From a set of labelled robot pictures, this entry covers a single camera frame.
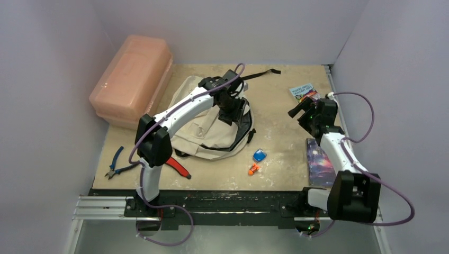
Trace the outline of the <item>light blue treehouse book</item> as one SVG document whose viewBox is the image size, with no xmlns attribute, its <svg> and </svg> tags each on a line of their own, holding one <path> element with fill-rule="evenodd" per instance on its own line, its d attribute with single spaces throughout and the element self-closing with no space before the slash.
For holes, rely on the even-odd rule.
<svg viewBox="0 0 449 254">
<path fill-rule="evenodd" d="M 321 98 L 312 83 L 290 88 L 289 91 L 298 103 L 302 102 L 306 97 L 311 98 L 313 101 Z"/>
</svg>

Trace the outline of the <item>beige backpack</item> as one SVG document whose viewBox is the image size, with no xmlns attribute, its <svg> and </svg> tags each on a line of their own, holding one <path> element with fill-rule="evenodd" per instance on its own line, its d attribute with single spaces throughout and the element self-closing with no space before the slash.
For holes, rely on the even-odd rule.
<svg viewBox="0 0 449 254">
<path fill-rule="evenodd" d="M 179 157 L 194 156 L 207 160 L 236 155 L 250 143 L 256 130 L 254 115 L 247 104 L 240 122 L 227 124 L 219 119 L 219 108 L 206 110 L 185 124 L 171 138 Z"/>
</svg>

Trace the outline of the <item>dark galaxy cover book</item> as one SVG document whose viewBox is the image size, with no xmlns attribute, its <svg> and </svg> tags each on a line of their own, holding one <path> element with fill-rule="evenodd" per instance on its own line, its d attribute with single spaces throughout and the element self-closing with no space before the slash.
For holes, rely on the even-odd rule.
<svg viewBox="0 0 449 254">
<path fill-rule="evenodd" d="M 306 139 L 306 149 L 309 184 L 313 187 L 331 188 L 336 173 L 328 156 L 313 138 Z"/>
</svg>

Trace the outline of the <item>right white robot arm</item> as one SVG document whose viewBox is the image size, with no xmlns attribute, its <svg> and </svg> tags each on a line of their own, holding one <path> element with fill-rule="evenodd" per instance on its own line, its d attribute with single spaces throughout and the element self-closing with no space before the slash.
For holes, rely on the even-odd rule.
<svg viewBox="0 0 449 254">
<path fill-rule="evenodd" d="M 379 206 L 380 178 L 360 164 L 346 143 L 345 132 L 335 125 L 337 103 L 327 98 L 313 101 L 306 97 L 288 115 L 295 117 L 301 111 L 304 113 L 298 124 L 328 156 L 336 178 L 331 189 L 305 187 L 305 196 L 297 201 L 299 212 L 310 215 L 319 208 L 333 220 L 373 223 Z"/>
</svg>

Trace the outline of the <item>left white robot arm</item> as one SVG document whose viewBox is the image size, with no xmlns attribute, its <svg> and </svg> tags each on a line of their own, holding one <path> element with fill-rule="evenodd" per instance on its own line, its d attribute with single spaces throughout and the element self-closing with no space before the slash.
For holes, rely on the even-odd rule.
<svg viewBox="0 0 449 254">
<path fill-rule="evenodd" d="M 185 98 L 169 109 L 155 116 L 145 114 L 138 122 L 134 147 L 129 155 L 129 162 L 134 163 L 134 155 L 138 155 L 137 164 L 141 165 L 137 209 L 144 216 L 152 216 L 157 212 L 159 180 L 163 164 L 172 156 L 171 138 L 184 125 L 200 113 L 219 107 L 220 121 L 231 125 L 241 121 L 247 101 L 240 97 L 238 87 L 244 88 L 241 73 L 228 70 L 222 77 L 207 77 Z"/>
</svg>

